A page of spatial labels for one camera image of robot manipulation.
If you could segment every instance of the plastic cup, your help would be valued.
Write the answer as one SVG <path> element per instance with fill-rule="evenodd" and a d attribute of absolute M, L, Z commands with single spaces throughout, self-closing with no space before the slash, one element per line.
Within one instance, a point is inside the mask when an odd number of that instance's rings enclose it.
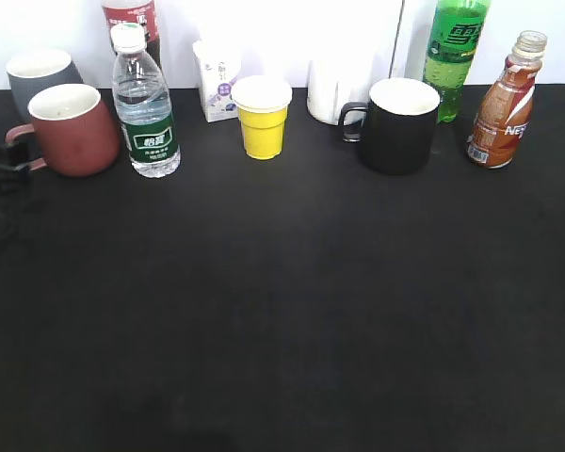
<path fill-rule="evenodd" d="M 246 77 L 233 86 L 245 151 L 269 160 L 283 150 L 284 122 L 293 91 L 288 83 L 267 75 Z"/>

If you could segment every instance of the green soda bottle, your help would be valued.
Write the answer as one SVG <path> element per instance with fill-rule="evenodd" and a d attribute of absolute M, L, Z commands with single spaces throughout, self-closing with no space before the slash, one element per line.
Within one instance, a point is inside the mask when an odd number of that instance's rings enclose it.
<path fill-rule="evenodd" d="M 460 111 L 462 85 L 471 69 L 491 1 L 438 1 L 423 77 L 442 97 L 438 121 L 452 122 Z"/>

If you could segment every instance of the green label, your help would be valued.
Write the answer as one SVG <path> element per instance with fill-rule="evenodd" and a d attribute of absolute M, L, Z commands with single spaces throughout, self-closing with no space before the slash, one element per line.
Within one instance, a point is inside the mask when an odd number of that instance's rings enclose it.
<path fill-rule="evenodd" d="M 121 129 L 128 150 L 137 162 L 159 162 L 173 157 L 178 151 L 171 113 L 152 124 L 134 125 L 122 122 Z"/>
<path fill-rule="evenodd" d="M 485 12 L 468 8 L 435 11 L 428 56 L 436 61 L 464 63 L 473 60 Z"/>

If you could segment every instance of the small carton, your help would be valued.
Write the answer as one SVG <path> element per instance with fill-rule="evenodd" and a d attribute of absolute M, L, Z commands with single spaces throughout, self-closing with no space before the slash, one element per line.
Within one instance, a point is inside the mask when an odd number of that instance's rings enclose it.
<path fill-rule="evenodd" d="M 230 92 L 241 70 L 240 52 L 205 40 L 198 40 L 192 48 L 199 67 L 199 94 L 207 122 L 237 118 Z"/>

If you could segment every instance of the red bottle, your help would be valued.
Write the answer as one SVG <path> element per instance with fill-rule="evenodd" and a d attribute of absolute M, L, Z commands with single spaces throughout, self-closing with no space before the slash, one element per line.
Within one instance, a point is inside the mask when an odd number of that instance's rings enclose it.
<path fill-rule="evenodd" d="M 154 0 L 102 0 L 109 31 L 113 25 L 132 22 L 142 25 L 147 52 L 161 69 L 161 41 L 154 11 Z"/>
<path fill-rule="evenodd" d="M 483 99 L 467 147 L 469 158 L 478 165 L 502 168 L 517 152 L 529 124 L 546 41 L 542 33 L 524 31 L 507 57 L 500 79 Z"/>

